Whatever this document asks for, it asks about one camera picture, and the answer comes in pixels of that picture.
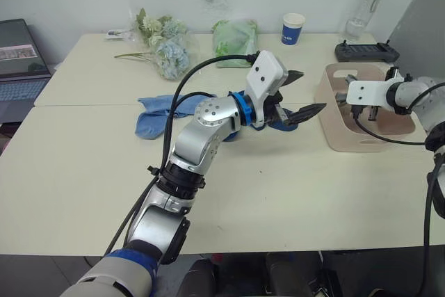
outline black cable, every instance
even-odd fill
[[[206,95],[206,96],[211,96],[208,93],[204,93],[204,92],[194,92],[194,93],[190,93],[188,95],[185,95],[184,97],[182,97],[178,101],[178,96],[179,96],[179,94],[181,92],[181,89],[186,84],[186,82],[193,76],[193,74],[195,74],[195,72],[197,72],[198,70],[201,70],[203,67],[208,66],[208,65],[210,65],[212,63],[216,63],[216,62],[219,62],[219,61],[226,61],[226,60],[230,60],[230,59],[244,59],[247,62],[253,64],[256,61],[257,57],[258,57],[258,53],[252,54],[252,55],[227,55],[227,56],[219,56],[219,57],[215,57],[215,58],[210,58],[207,61],[204,61],[204,62],[196,65],[193,69],[191,69],[186,74],[186,76],[179,83],[179,85],[178,85],[178,87],[177,87],[177,89],[175,91],[175,94],[173,95],[172,103],[171,103],[171,106],[170,106],[170,112],[168,114],[167,122],[165,124],[163,152],[162,152],[162,164],[161,164],[161,167],[159,168],[160,171],[162,171],[165,168],[165,165],[166,165],[167,159],[168,159],[168,155],[170,153],[170,141],[171,141],[171,137],[172,137],[173,118],[175,116],[176,108],[187,97],[190,97],[190,96],[193,96],[193,95],[198,95],[198,93],[202,93],[202,95]],[[142,194],[140,194],[139,198],[134,203],[133,207],[130,209],[129,213],[125,216],[124,220],[120,224],[117,232],[115,233],[113,239],[111,240],[110,244],[108,245],[108,248],[106,249],[104,256],[109,254],[112,251],[114,245],[118,241],[119,236],[121,235],[122,231],[124,230],[125,226],[129,222],[129,220],[131,219],[131,222],[134,220],[134,218],[136,217],[136,214],[137,214],[138,210],[140,209],[140,206],[142,205],[145,197],[147,196],[149,190],[156,183],[157,179],[158,179],[158,177],[155,176],[153,178],[153,180],[145,188],[145,190],[142,192]]]
[[[434,170],[432,170],[431,179],[428,182],[428,190],[426,191],[425,201],[425,216],[423,219],[423,269],[422,269],[422,282],[416,297],[421,297],[425,291],[426,281],[428,279],[428,270],[430,267],[430,219],[431,219],[431,206],[432,206],[432,191],[437,181],[437,176],[441,166],[444,164],[445,154],[441,154],[436,161]]]
[[[386,137],[381,137],[380,135],[374,134],[371,130],[367,129],[362,123],[360,123],[358,118],[354,118],[354,121],[355,121],[355,124],[361,130],[363,130],[367,134],[370,134],[372,137],[376,137],[376,138],[380,139],[381,141],[395,143],[395,144],[404,144],[404,145],[425,145],[425,143],[423,143],[423,142],[404,142],[404,141],[396,141],[394,139],[390,139],[390,138],[386,138]]]
[[[86,264],[89,265],[90,268],[93,267],[93,265],[88,261],[86,257],[83,257],[83,259],[85,260]]]
[[[421,94],[419,94],[414,100],[412,100],[411,104],[408,106],[407,110],[412,111],[414,106],[416,106],[417,102],[422,100],[426,95],[428,95],[430,92],[438,89],[439,87],[445,86],[445,82],[438,83],[437,85],[431,86],[429,89],[423,91]]]

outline towel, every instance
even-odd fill
[[[208,99],[204,95],[196,95],[184,100],[175,111],[175,118],[185,118],[195,113],[196,106]],[[145,107],[136,121],[135,134],[144,139],[155,139],[164,132],[168,114],[172,105],[173,95],[159,95],[157,97],[143,97],[138,101]]]

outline blue paper cup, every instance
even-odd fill
[[[305,24],[306,19],[301,14],[287,13],[283,16],[283,32],[281,42],[286,45],[294,45],[298,41],[301,28]]]

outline black remote control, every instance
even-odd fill
[[[384,61],[393,63],[400,54],[386,43],[375,45],[349,45],[346,40],[335,47],[335,56],[339,62]]]

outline laptop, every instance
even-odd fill
[[[25,20],[0,21],[0,124],[21,122],[50,78]]]

